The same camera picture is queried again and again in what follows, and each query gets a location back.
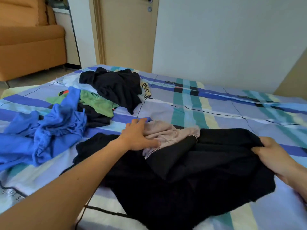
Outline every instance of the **door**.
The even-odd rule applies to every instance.
[[[100,0],[105,64],[151,73],[159,0]]]

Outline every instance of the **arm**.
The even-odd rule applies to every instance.
[[[104,176],[123,154],[128,150],[159,147],[157,140],[144,138],[145,121],[132,120],[116,140],[2,213],[2,228],[70,229]]]
[[[296,190],[307,201],[307,168],[294,161],[274,139],[260,137],[264,147],[252,151],[287,185]]]

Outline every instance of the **pink fabric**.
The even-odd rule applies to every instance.
[[[198,126],[184,129],[176,129],[172,124],[164,121],[151,121],[145,124],[144,136],[146,139],[157,139],[161,142],[158,148],[145,148],[143,155],[147,158],[153,151],[178,143],[189,135],[199,137],[200,128]]]

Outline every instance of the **sofa leg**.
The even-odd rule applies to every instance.
[[[6,83],[7,87],[11,88],[8,81],[5,81],[5,83]]]

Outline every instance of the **hand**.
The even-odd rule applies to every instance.
[[[260,140],[264,147],[253,147],[251,150],[277,177],[289,184],[288,178],[300,165],[274,139],[260,137]]]
[[[144,148],[158,148],[161,143],[157,139],[149,140],[143,135],[146,118],[133,119],[131,123],[126,124],[126,129],[122,130],[117,140],[127,145],[128,150],[141,150]]]

